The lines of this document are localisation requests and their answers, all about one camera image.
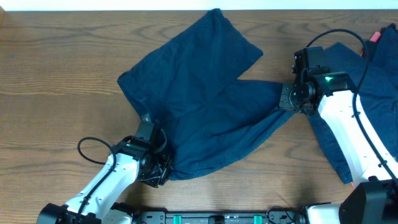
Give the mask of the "navy blue shorts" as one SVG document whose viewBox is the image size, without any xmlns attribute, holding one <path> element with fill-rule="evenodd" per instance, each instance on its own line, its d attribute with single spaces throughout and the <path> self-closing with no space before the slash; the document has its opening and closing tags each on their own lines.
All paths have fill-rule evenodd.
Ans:
<svg viewBox="0 0 398 224">
<path fill-rule="evenodd" d="M 245 158 L 291 118 L 278 107 L 281 83 L 241 78 L 261 56 L 213 9 L 118 78 L 138 115 L 164 130 L 174 155 L 170 180 Z"/>
</svg>

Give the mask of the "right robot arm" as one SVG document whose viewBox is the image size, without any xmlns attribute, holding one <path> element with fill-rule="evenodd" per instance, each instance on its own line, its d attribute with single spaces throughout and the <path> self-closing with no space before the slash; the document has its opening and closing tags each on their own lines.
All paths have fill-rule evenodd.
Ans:
<svg viewBox="0 0 398 224">
<path fill-rule="evenodd" d="M 397 223 L 397 161 L 363 110 L 345 72 L 298 76 L 282 87 L 283 110 L 320 115 L 348 163 L 354 190 L 341 204 L 305 209 L 307 223 Z"/>
</svg>

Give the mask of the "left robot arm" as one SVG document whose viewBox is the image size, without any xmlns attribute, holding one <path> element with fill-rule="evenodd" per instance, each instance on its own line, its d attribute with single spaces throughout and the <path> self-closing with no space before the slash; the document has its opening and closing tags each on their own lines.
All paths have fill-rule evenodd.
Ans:
<svg viewBox="0 0 398 224">
<path fill-rule="evenodd" d="M 62 206 L 47 204 L 37 224 L 139 223 L 135 211 L 116 200 L 135 182 L 164 185 L 171 161 L 169 152 L 158 152 L 149 142 L 122 140 L 111 147 L 103 168 L 80 193 Z"/>
</svg>

